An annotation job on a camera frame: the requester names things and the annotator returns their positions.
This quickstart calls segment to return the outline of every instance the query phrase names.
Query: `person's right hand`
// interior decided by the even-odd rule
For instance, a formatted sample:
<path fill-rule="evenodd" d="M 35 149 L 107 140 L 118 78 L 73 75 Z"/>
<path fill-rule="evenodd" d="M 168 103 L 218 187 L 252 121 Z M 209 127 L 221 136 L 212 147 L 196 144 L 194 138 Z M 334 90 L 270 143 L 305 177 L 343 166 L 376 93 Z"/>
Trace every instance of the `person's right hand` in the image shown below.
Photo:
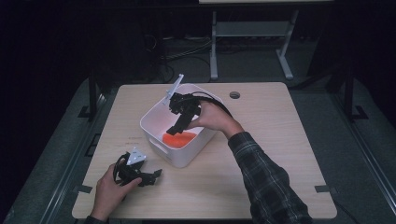
<path fill-rule="evenodd" d="M 193 120 L 187 129 L 205 127 L 211 130 L 221 131 L 230 139 L 234 134 L 244 131 L 241 124 L 229 116 L 219 106 L 209 102 L 201 102 L 201 114 Z"/>

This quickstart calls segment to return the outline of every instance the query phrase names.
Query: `person's left hand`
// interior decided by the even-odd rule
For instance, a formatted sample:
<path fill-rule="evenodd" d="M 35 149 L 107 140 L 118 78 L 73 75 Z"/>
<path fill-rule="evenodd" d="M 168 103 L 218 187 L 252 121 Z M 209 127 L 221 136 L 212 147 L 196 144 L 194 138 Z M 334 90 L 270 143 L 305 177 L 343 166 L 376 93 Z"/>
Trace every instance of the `person's left hand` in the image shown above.
<path fill-rule="evenodd" d="M 115 164 L 111 164 L 108 167 L 96 185 L 95 203 L 90 216 L 102 221 L 107 221 L 123 198 L 142 182 L 141 178 L 137 178 L 125 186 L 116 184 L 113 180 L 114 166 Z"/>

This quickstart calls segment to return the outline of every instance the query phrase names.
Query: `orange liquid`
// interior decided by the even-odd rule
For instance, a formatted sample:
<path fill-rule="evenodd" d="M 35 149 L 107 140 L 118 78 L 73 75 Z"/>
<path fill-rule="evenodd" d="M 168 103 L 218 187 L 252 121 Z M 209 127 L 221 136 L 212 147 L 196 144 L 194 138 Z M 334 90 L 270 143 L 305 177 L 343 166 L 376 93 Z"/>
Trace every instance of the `orange liquid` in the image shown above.
<path fill-rule="evenodd" d="M 163 142 L 169 147 L 181 148 L 186 146 L 197 134 L 196 133 L 176 133 L 171 135 L 169 133 L 163 134 Z"/>

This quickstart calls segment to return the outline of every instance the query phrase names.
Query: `black clamp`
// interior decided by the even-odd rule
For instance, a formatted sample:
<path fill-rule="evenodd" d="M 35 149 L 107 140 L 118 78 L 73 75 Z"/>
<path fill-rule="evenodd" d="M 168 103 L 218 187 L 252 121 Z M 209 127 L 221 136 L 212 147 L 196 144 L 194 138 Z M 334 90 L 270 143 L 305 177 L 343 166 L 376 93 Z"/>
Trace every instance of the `black clamp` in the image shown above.
<path fill-rule="evenodd" d="M 157 177 L 161 175 L 161 172 L 163 170 L 158 170 L 153 174 L 142 173 L 140 172 L 140 168 L 142 167 L 144 161 L 127 165 L 126 161 L 128 161 L 130 155 L 131 154 L 127 152 L 124 155 L 120 156 L 117 160 L 113 172 L 114 182 L 120 184 L 121 186 L 124 186 L 133 181 L 134 179 L 140 177 L 142 178 L 142 182 L 140 182 L 140 184 L 138 185 L 139 187 L 154 185 Z"/>
<path fill-rule="evenodd" d="M 189 124 L 191 123 L 194 116 L 199 116 L 201 114 L 201 107 L 200 101 L 208 101 L 215 105 L 221 107 L 227 114 L 231 117 L 230 111 L 222 104 L 220 101 L 213 98 L 211 95 L 205 92 L 199 92 L 208 95 L 209 97 L 205 96 L 195 96 L 193 93 L 188 94 L 180 94 L 175 92 L 169 103 L 169 109 L 174 114 L 181 114 L 178 120 L 176 121 L 175 125 L 169 128 L 166 132 L 172 135 L 176 133 L 183 133 L 184 130 L 187 129 Z"/>

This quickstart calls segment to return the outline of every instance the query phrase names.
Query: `plaid shirt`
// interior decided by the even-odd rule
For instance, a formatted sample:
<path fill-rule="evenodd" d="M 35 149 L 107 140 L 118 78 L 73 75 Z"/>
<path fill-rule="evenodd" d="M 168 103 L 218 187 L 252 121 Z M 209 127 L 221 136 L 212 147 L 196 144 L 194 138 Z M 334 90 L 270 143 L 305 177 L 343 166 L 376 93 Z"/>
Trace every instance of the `plaid shirt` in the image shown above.
<path fill-rule="evenodd" d="M 84 221 L 84 224 L 107 224 L 108 222 L 101 221 L 91 216 L 87 216 Z"/>
<path fill-rule="evenodd" d="M 241 168 L 254 223 L 312 223 L 307 206 L 290 187 L 286 171 L 276 165 L 250 133 L 237 133 L 228 145 Z"/>

